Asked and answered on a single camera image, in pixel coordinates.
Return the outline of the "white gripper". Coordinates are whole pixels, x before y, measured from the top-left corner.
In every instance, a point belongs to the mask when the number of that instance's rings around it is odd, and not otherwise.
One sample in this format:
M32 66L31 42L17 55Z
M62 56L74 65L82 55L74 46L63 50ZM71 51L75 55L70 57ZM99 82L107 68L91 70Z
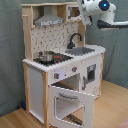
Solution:
M82 23L84 25L91 25L92 18L91 18L91 13L89 12L89 9L92 7L92 4L94 3L94 1L93 0L77 0L77 2L78 2L78 8L80 11Z

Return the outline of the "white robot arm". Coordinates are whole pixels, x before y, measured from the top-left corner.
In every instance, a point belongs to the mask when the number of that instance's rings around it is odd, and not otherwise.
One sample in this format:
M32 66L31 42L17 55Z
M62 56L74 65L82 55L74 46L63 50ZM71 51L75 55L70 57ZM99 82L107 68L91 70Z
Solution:
M128 21L115 22L116 6L108 0L77 0L82 23L92 24L92 16L98 15L97 27L102 30L128 28Z

